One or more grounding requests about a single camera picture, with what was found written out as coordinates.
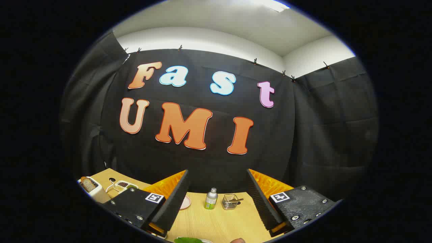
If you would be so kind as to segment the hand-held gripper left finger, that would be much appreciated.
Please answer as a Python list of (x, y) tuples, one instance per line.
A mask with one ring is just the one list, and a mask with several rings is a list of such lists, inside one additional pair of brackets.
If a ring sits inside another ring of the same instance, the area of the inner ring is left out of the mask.
[(183, 170), (145, 189), (125, 189), (101, 206), (136, 228), (166, 237), (189, 186), (189, 171)]

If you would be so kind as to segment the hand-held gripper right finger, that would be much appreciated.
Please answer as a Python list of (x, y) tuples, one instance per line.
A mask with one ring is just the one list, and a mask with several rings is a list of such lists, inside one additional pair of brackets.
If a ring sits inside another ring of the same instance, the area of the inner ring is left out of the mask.
[(338, 203), (309, 186), (292, 187), (252, 169), (247, 175), (246, 192), (271, 237), (309, 224)]

